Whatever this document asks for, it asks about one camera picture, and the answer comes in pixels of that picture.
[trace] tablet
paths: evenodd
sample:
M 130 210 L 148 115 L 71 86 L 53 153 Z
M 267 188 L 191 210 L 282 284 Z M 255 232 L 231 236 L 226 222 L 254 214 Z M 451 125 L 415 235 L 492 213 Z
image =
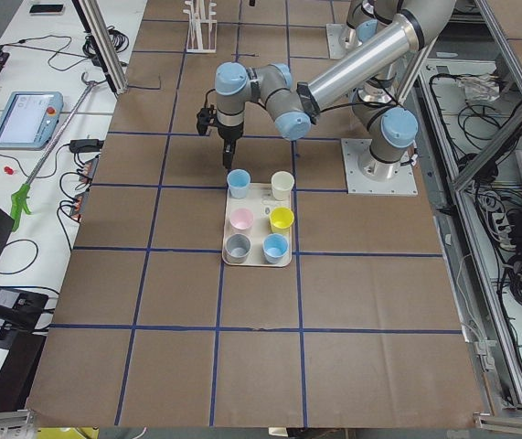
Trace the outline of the tablet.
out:
M 0 149 L 42 149 L 63 108 L 58 91 L 15 91 L 0 117 Z

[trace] yellow cup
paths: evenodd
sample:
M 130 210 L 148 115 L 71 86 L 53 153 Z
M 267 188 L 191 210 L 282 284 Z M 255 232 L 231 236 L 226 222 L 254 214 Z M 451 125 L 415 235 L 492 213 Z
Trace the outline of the yellow cup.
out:
M 271 221 L 271 230 L 273 233 L 286 235 L 295 221 L 295 216 L 289 208 L 276 208 L 273 209 L 271 215 L 269 215 L 269 220 Z

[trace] brown paper surface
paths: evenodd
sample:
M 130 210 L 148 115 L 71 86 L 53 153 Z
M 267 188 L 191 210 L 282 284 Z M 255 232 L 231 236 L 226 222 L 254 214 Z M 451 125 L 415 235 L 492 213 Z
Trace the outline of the brown paper surface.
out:
M 304 58 L 327 54 L 328 2 L 247 3 L 218 2 L 242 24 L 208 56 L 182 53 L 182 1 L 149 1 L 145 18 L 178 21 L 142 23 L 129 75 L 163 88 L 118 101 L 28 407 L 40 426 L 472 426 L 483 407 L 423 178 L 415 198 L 344 193 L 334 139 L 367 135 L 352 112 L 292 148 L 248 105 L 234 166 L 295 173 L 298 239 L 283 269 L 222 264 L 222 142 L 195 136 L 215 68 L 237 46 L 305 80 L 331 64 Z

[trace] touchscreen display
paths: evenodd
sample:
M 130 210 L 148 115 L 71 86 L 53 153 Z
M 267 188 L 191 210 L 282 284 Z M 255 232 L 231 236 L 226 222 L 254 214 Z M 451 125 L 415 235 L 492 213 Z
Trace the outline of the touchscreen display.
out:
M 35 142 L 51 98 L 52 94 L 17 94 L 0 129 L 0 142 Z

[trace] pink cup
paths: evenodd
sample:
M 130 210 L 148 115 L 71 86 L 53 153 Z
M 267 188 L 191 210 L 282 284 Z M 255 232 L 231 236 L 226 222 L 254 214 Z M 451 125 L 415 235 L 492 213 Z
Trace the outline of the pink cup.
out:
M 230 213 L 230 226 L 236 233 L 248 233 L 254 222 L 254 215 L 250 209 L 240 208 Z

